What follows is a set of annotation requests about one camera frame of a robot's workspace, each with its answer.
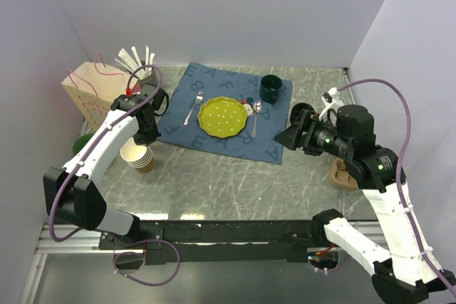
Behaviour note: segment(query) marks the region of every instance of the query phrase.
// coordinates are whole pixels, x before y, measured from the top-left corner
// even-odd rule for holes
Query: blue placemat
[[[159,140],[206,152],[281,164],[284,148],[274,141],[274,136],[286,127],[293,90],[290,80],[283,80],[277,103],[270,105],[263,102],[263,110],[256,121],[256,138],[250,135],[254,115],[247,118],[246,127],[237,136],[226,139],[211,137],[198,123],[200,105],[209,99],[226,96],[236,100],[248,97],[260,100],[261,77],[190,63],[172,94],[166,114],[157,124],[162,134]],[[193,111],[188,125],[184,126],[184,120],[199,91],[204,92],[203,100]]]

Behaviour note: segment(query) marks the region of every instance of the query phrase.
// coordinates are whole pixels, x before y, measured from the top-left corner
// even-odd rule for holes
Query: dark green mug
[[[259,97],[266,103],[272,105],[279,99],[282,80],[275,75],[266,75],[261,78],[259,86]]]

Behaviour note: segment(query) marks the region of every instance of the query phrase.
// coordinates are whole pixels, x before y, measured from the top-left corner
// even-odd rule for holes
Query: yellow plate
[[[244,106],[235,99],[219,97],[208,100],[198,113],[199,126],[218,138],[237,135],[247,120]]]

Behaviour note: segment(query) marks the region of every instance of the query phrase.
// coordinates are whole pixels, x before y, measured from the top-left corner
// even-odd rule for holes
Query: marble table surface
[[[162,67],[162,87],[175,89],[184,66]],[[275,74],[294,84],[291,107],[310,103],[317,111],[321,94],[346,83],[340,68],[215,67],[255,75]],[[351,103],[344,92],[344,103]],[[335,208],[351,220],[374,220],[360,191],[331,185],[332,156],[306,156],[284,149],[282,165],[200,152],[163,142],[151,145],[155,170],[139,174],[118,155],[100,191],[108,203],[141,219],[311,219]]]

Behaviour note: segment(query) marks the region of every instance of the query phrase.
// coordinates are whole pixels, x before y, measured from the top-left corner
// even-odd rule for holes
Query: paper bag
[[[129,77],[110,65],[105,67],[98,63],[97,67],[102,73],[116,75],[103,75],[95,69],[93,62],[85,62],[62,82],[66,92],[96,130],[103,124],[113,101],[125,94]]]

